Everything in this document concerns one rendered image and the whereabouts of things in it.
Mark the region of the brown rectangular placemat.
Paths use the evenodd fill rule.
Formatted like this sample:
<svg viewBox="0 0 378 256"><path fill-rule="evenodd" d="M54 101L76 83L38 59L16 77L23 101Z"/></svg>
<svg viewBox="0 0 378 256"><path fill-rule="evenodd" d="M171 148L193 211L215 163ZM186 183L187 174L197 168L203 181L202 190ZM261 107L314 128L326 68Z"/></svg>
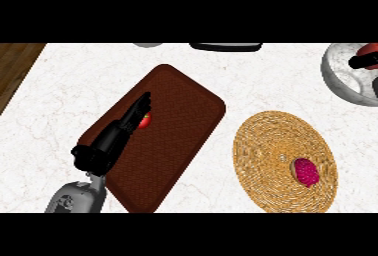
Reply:
<svg viewBox="0 0 378 256"><path fill-rule="evenodd" d="M223 118L225 105L172 66L158 65L78 139L93 142L143 93L150 94L150 124L132 133L106 187L131 213L156 210Z"/></svg>

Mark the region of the red bell pepper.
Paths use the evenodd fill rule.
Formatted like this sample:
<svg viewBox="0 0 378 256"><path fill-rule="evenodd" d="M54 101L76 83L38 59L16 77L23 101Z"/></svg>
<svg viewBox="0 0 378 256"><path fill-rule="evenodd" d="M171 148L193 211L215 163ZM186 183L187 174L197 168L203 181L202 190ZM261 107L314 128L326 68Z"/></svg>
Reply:
<svg viewBox="0 0 378 256"><path fill-rule="evenodd" d="M138 127L137 128L138 129L144 129L149 126L149 124L150 124L150 120L152 120L152 116L150 116L150 112L147 112L144 114L144 117L143 117L140 123L138 123Z"/></svg>

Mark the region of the red and black object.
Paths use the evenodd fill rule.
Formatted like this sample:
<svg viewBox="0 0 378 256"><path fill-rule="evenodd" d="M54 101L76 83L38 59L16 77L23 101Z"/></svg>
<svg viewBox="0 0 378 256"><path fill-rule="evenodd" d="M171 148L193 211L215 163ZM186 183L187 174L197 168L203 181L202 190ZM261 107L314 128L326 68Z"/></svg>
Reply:
<svg viewBox="0 0 378 256"><path fill-rule="evenodd" d="M378 43L367 43L348 60L352 69L378 69Z"/></svg>

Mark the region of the black appliance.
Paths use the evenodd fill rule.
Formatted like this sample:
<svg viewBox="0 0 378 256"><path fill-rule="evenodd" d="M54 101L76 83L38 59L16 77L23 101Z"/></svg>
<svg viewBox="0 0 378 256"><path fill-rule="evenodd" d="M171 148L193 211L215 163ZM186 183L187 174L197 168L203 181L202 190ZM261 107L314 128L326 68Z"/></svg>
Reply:
<svg viewBox="0 0 378 256"><path fill-rule="evenodd" d="M199 50L217 51L217 52L255 52L261 48L261 43L246 43L246 44L190 43L190 47Z"/></svg>

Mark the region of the round woven wicker placemat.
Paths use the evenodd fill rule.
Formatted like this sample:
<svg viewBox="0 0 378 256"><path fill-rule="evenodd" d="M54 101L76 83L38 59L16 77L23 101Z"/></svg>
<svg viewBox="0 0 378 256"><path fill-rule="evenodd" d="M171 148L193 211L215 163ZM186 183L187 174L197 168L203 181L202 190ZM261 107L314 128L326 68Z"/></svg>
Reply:
<svg viewBox="0 0 378 256"><path fill-rule="evenodd" d="M292 175L292 162L308 159L318 182L307 188ZM233 139L233 167L240 186L267 212L323 212L336 195L336 163L310 124L280 111L264 111L242 123Z"/></svg>

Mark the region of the pink cupcake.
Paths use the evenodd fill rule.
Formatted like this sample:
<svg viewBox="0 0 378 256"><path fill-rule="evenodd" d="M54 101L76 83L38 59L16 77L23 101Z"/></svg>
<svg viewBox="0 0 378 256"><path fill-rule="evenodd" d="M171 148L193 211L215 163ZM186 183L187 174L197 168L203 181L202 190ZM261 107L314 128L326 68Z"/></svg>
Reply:
<svg viewBox="0 0 378 256"><path fill-rule="evenodd" d="M318 182L316 165L305 158L296 158L292 162L292 175L295 180L310 188Z"/></svg>

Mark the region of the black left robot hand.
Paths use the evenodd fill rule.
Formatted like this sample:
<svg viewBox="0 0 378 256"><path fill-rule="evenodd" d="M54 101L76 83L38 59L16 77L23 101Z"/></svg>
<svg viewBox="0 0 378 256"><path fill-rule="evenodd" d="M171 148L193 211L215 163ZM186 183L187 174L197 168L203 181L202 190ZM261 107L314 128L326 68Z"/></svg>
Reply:
<svg viewBox="0 0 378 256"><path fill-rule="evenodd" d="M144 92L131 104L122 117L115 119L100 131L90 145L76 145L70 154L78 170L103 176L112 169L129 136L135 131L144 115L150 111L150 93Z"/></svg>

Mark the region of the grey marble bowl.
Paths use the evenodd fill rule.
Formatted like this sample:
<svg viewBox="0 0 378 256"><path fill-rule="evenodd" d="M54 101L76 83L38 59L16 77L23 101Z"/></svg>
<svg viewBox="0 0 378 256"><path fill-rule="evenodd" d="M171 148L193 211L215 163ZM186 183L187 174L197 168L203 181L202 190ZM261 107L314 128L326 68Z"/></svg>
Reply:
<svg viewBox="0 0 378 256"><path fill-rule="evenodd" d="M333 94L347 102L378 107L378 95L373 91L373 80L378 69L352 69L348 60L364 43L332 43L326 48L320 63L324 84Z"/></svg>

